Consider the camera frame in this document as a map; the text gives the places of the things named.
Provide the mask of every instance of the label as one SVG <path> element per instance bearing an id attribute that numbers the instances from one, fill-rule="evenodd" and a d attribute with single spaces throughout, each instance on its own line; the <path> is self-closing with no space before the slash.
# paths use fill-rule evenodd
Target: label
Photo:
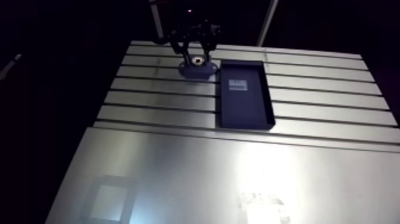
<path id="1" fill-rule="evenodd" d="M 229 90 L 230 91 L 247 91 L 247 81 L 229 79 Z"/>

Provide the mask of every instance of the metal table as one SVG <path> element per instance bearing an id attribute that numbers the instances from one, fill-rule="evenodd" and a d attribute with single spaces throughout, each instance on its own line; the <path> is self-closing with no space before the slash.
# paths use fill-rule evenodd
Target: metal table
<path id="1" fill-rule="evenodd" d="M 275 127 L 218 128 L 218 76 L 183 80 L 170 48 L 133 41 L 46 223 L 400 222 L 400 130 L 359 55 L 212 56 L 264 61 Z"/>

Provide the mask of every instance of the metal frame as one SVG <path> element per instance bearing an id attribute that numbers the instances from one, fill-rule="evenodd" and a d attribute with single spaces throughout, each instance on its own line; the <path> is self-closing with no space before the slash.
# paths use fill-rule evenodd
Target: metal frame
<path id="1" fill-rule="evenodd" d="M 274 16 L 277 5 L 278 0 L 271 0 L 270 7 L 268 8 L 267 14 L 265 15 L 265 20 L 260 32 L 260 36 L 258 37 L 257 46 L 263 46 L 265 36 L 267 34 L 268 28 L 270 27 L 272 17 Z"/>

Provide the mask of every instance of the dark background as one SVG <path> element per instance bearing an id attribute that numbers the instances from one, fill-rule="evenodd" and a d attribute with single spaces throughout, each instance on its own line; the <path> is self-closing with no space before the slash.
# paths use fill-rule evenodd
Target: dark background
<path id="1" fill-rule="evenodd" d="M 176 7 L 159 2 L 163 22 L 176 19 Z M 221 24 L 220 43 L 254 46 L 268 4 L 202 1 L 197 7 Z M 361 54 L 399 122 L 398 8 L 388 0 L 280 0 L 264 46 Z M 146 1 L 6 0 L 0 30 L 0 68 L 23 55 L 0 82 L 6 192 L 21 187 L 7 204 L 19 211 L 29 198 L 24 216 L 44 223 L 129 42 L 153 39 L 154 22 Z"/>

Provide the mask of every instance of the black rectangular tray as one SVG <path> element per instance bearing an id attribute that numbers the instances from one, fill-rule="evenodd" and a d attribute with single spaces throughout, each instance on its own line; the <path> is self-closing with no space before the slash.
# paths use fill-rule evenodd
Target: black rectangular tray
<path id="1" fill-rule="evenodd" d="M 269 130 L 275 125 L 262 61 L 222 60 L 220 81 L 220 127 Z"/>

